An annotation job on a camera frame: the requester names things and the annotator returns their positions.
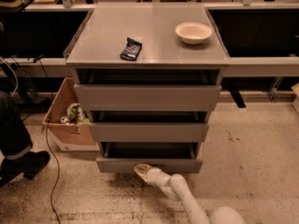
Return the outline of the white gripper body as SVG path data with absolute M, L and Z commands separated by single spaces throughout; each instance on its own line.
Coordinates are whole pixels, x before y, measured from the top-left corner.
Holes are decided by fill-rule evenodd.
M 163 172 L 161 169 L 153 167 L 144 174 L 145 181 L 157 188 L 169 187 L 170 175 Z

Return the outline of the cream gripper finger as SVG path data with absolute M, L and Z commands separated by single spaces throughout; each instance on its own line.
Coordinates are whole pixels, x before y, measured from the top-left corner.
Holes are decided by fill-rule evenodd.
M 150 182 L 152 179 L 150 170 L 152 166 L 145 163 L 139 163 L 134 167 L 135 173 L 145 182 Z

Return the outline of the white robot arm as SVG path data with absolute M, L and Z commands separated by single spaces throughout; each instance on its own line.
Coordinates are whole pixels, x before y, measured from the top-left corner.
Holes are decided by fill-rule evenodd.
M 160 189 L 170 200 L 181 202 L 191 224 L 246 224 L 244 218 L 228 206 L 216 209 L 209 217 L 193 197 L 182 175 L 169 175 L 144 163 L 137 164 L 134 170 L 141 179 Z

